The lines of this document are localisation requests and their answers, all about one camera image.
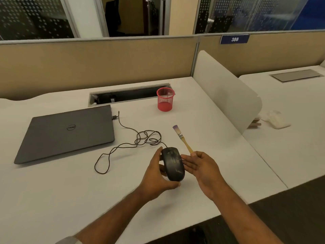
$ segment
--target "floor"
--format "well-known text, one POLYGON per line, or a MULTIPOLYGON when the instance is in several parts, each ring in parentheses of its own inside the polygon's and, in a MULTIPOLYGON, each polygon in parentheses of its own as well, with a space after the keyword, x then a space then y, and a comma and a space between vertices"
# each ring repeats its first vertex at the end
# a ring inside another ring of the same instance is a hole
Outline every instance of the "floor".
MULTIPOLYGON (((254 212, 286 244, 324 244, 325 176, 250 204, 254 212)), ((196 226, 149 242, 150 244, 236 244, 222 216, 198 224, 206 242, 193 240, 196 226)))

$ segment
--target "red mesh pen holder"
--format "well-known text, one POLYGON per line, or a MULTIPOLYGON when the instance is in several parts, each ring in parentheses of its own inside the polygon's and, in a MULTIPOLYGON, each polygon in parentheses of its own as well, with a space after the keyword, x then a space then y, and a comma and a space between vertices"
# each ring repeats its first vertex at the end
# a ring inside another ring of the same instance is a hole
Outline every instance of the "red mesh pen holder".
POLYGON ((173 108, 174 95, 175 92, 171 88, 163 87, 158 89, 158 109, 164 112, 170 111, 173 108))

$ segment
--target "gray sleeve cuff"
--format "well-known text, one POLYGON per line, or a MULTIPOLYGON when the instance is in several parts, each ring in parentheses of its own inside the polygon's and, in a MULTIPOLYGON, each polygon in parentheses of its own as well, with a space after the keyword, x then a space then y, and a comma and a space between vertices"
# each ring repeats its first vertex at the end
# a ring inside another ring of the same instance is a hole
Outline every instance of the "gray sleeve cuff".
POLYGON ((82 244, 82 243, 81 243, 81 241, 74 238, 73 236, 69 236, 69 237, 64 238, 61 241, 57 242, 56 244, 82 244))

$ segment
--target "blue sign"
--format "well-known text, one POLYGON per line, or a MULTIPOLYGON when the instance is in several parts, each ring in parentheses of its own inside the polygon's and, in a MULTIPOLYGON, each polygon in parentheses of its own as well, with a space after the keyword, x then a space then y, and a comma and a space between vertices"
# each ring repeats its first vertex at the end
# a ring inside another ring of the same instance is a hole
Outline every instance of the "blue sign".
POLYGON ((249 34, 240 34, 240 35, 222 35, 220 44, 245 44, 248 42, 249 34))

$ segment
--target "wooden brush handle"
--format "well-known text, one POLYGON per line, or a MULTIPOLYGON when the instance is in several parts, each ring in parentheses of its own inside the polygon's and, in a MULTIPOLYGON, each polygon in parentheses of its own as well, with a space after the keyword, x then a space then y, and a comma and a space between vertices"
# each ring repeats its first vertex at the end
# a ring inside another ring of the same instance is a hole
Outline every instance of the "wooden brush handle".
POLYGON ((189 153, 193 153, 192 148, 190 148, 189 144, 186 142, 186 140, 183 138, 182 141, 184 142, 184 144, 186 145, 187 149, 189 150, 189 153))

